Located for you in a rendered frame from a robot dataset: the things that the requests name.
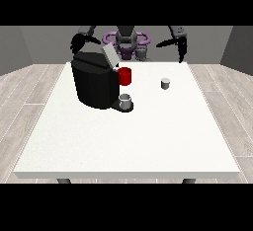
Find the red pod holder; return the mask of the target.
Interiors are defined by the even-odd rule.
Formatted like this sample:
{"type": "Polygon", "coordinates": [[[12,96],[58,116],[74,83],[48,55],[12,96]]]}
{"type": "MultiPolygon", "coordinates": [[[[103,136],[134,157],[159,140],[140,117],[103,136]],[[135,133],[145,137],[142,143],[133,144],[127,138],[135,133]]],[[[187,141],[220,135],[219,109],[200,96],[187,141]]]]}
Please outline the red pod holder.
{"type": "Polygon", "coordinates": [[[122,86],[127,86],[131,83],[131,69],[128,67],[121,67],[118,70],[119,74],[119,84],[122,86]]]}

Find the black coffee machine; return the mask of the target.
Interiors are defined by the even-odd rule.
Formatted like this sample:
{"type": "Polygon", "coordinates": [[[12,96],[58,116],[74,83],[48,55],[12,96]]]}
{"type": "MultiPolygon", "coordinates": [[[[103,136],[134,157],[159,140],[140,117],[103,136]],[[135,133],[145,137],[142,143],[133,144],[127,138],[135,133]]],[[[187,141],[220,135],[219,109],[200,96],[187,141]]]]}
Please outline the black coffee machine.
{"type": "Polygon", "coordinates": [[[120,68],[111,68],[103,53],[79,51],[73,56],[71,68],[81,103],[99,110],[115,109],[122,113],[133,110],[132,101],[129,109],[120,108],[120,68]]]}

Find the pale grey machine lid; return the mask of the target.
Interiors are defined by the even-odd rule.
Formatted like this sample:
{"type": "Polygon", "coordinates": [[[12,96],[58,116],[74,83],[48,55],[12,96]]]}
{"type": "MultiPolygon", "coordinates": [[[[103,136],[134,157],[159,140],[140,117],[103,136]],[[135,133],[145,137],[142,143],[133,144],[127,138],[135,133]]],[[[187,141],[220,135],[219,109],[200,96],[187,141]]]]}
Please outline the pale grey machine lid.
{"type": "Polygon", "coordinates": [[[111,43],[108,43],[102,47],[102,51],[104,55],[106,56],[108,63],[110,64],[111,68],[115,68],[119,62],[120,59],[111,43]]]}

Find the small grey cup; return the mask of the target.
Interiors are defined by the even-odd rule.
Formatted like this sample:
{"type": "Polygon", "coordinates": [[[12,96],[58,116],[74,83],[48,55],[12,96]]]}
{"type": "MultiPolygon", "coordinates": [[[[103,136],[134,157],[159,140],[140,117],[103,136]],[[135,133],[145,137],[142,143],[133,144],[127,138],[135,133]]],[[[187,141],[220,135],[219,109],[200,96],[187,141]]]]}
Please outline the small grey cup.
{"type": "Polygon", "coordinates": [[[131,97],[129,94],[121,94],[119,96],[120,108],[127,110],[131,106],[131,97]]]}

